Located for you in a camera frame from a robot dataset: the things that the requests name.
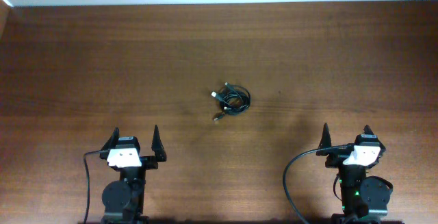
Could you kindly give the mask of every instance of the wooden surface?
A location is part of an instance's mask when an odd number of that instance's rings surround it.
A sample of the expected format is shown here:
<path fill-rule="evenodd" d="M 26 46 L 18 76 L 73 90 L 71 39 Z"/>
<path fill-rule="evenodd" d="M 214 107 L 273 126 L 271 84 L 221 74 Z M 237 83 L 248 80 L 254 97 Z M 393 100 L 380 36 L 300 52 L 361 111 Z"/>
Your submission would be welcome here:
<path fill-rule="evenodd" d="M 282 3 L 14 8 L 0 42 L 0 222 L 78 223 L 84 152 L 115 126 L 168 161 L 146 174 L 144 213 L 178 221 L 296 219 L 281 177 L 316 148 L 370 125 L 386 145 L 371 170 L 395 190 L 389 219 L 438 219 L 438 3 Z M 210 92 L 251 91 L 214 123 Z M 90 220 L 118 174 L 90 158 Z M 336 170 L 310 155 L 287 180 L 308 216 L 341 212 Z"/>
<path fill-rule="evenodd" d="M 5 28 L 6 19 L 8 18 L 9 9 L 9 6 L 0 0 L 0 40 L 1 35 L 3 34 L 3 29 Z"/>

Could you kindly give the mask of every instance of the wood grain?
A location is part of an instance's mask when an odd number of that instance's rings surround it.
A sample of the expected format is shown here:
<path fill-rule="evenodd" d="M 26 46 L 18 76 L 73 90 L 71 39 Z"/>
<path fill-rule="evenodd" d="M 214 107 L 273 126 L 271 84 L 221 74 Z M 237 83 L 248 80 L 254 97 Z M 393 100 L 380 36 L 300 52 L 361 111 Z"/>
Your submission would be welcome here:
<path fill-rule="evenodd" d="M 278 3 L 14 8 L 0 42 L 0 220 L 78 223 L 82 154 L 118 126 L 148 155 L 145 214 L 200 221 L 297 219 L 284 166 L 371 126 L 387 147 L 371 170 L 395 190 L 389 219 L 436 223 L 438 3 Z M 213 123 L 209 94 L 251 91 L 250 110 Z M 90 220 L 118 179 L 90 159 Z M 341 212 L 336 171 L 314 155 L 287 180 L 308 216 Z"/>
<path fill-rule="evenodd" d="M 0 0 L 0 40 L 5 28 L 6 20 L 8 19 L 9 10 L 9 6 Z"/>

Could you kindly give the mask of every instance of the wooden table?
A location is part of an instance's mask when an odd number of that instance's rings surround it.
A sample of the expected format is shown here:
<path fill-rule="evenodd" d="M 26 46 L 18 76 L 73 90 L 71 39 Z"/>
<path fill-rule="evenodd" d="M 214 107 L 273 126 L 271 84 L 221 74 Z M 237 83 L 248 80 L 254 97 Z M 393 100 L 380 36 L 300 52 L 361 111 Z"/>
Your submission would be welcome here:
<path fill-rule="evenodd" d="M 278 3 L 14 8 L 0 42 L 0 222 L 79 223 L 82 155 L 115 126 L 168 161 L 146 174 L 152 219 L 297 219 L 282 172 L 370 125 L 386 145 L 370 171 L 395 190 L 388 219 L 438 219 L 438 3 Z M 250 90 L 217 123 L 210 92 Z M 336 170 L 310 155 L 287 180 L 307 216 L 342 212 Z M 118 173 L 90 158 L 90 221 Z"/>

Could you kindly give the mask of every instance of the bundled black cable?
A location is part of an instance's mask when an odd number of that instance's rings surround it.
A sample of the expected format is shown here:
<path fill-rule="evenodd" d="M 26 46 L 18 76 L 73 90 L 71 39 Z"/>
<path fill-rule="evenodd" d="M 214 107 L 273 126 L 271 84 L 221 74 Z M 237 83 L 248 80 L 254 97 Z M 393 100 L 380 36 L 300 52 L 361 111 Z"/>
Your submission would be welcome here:
<path fill-rule="evenodd" d="M 220 102 L 222 112 L 214 119 L 217 121 L 228 115 L 238 115 L 249 109 L 251 104 L 251 95 L 249 91 L 242 86 L 225 83 L 223 91 L 216 93 L 212 92 L 212 97 Z"/>

